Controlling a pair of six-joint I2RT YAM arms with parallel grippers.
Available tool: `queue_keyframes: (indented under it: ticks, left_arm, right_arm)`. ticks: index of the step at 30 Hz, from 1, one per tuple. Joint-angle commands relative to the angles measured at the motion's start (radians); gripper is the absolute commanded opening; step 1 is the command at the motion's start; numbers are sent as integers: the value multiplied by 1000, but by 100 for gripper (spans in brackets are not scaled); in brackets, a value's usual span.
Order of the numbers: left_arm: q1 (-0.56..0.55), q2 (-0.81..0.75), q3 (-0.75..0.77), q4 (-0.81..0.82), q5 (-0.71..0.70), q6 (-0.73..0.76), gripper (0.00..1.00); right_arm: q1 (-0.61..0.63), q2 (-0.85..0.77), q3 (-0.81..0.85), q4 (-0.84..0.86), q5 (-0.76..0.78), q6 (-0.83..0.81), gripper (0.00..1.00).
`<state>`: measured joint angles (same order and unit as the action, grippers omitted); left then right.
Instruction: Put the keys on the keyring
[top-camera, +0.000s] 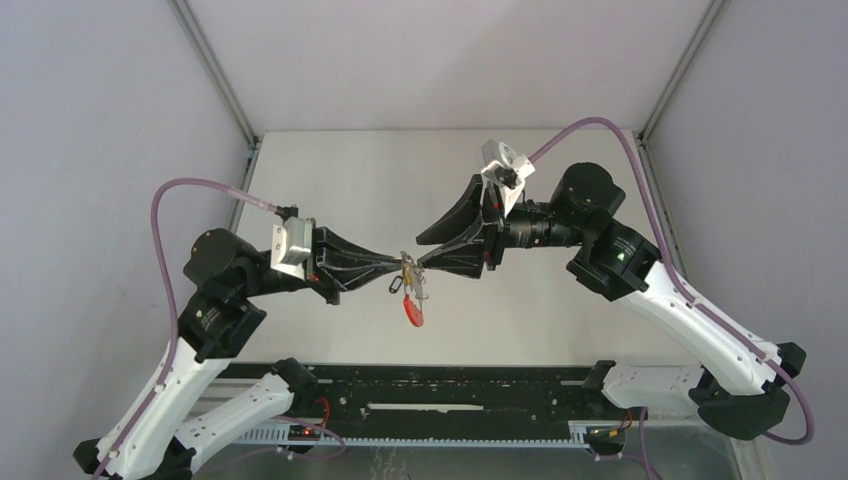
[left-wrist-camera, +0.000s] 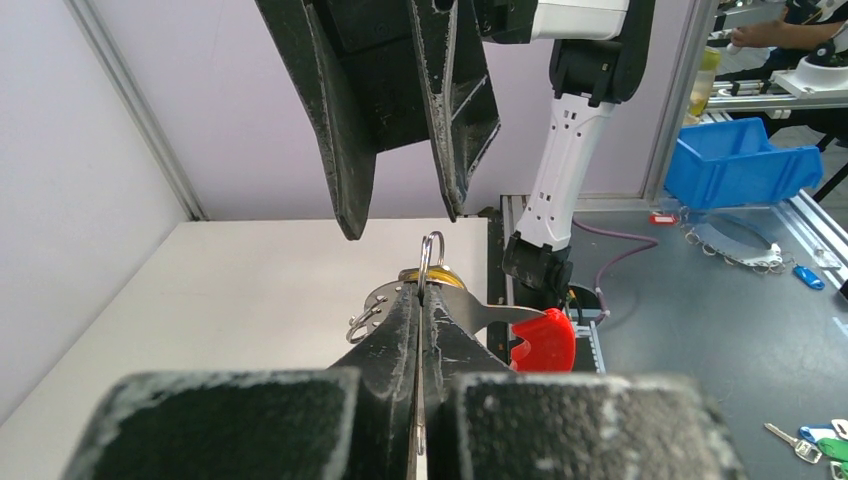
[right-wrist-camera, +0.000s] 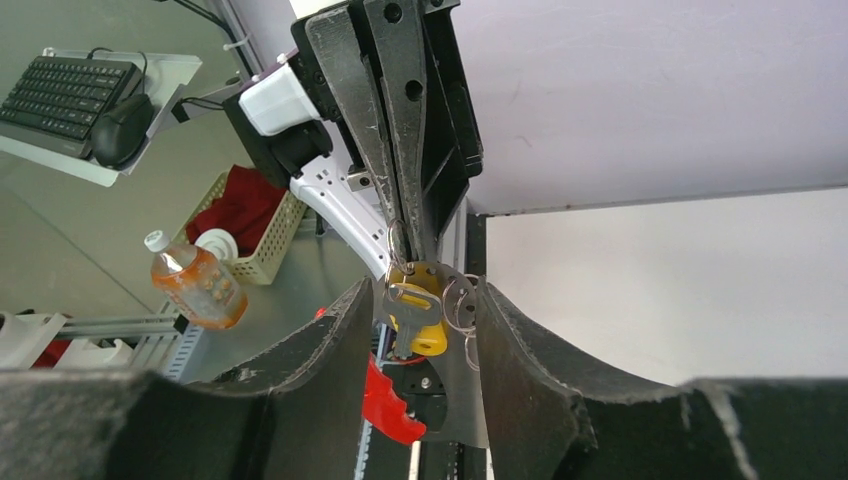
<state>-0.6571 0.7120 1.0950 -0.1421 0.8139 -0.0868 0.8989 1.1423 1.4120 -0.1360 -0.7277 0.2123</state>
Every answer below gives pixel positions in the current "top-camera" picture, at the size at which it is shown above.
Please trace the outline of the red-handled metal key holder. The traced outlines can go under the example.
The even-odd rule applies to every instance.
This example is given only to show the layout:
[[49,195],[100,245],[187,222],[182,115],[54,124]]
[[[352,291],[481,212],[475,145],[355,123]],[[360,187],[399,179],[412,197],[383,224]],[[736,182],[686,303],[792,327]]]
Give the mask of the red-handled metal key holder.
[[424,325],[424,302],[429,296],[424,291],[426,283],[424,268],[406,251],[400,251],[400,274],[404,291],[403,306],[407,319],[413,327]]

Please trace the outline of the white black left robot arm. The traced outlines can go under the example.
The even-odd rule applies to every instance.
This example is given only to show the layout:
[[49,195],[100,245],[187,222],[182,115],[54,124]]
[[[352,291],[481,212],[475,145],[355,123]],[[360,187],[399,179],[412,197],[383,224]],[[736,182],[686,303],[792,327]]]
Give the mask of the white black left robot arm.
[[336,305],[342,293],[401,268],[399,258],[355,245],[299,218],[293,207],[281,208],[279,216],[267,250],[225,229],[198,237],[184,267],[195,293],[129,411],[108,434],[75,449],[85,473],[98,479],[189,479],[259,423],[312,411],[318,401],[316,377],[288,358],[213,411],[191,416],[197,400],[265,319],[256,297],[310,290]]

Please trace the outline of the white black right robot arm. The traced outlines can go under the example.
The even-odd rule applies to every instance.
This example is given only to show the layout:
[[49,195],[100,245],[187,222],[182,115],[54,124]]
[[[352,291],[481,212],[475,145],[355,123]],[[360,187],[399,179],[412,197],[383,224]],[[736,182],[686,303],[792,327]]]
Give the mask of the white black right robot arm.
[[588,414],[694,414],[739,440],[766,436],[783,421],[786,386],[800,373],[805,351],[758,338],[688,289],[656,245],[615,219],[626,195],[603,167],[569,166],[546,202],[512,204],[507,190],[473,175],[451,209],[417,236],[428,247],[422,267],[477,279],[511,248],[575,248],[566,268],[579,284],[643,315],[695,359],[684,366],[596,363],[581,392]]

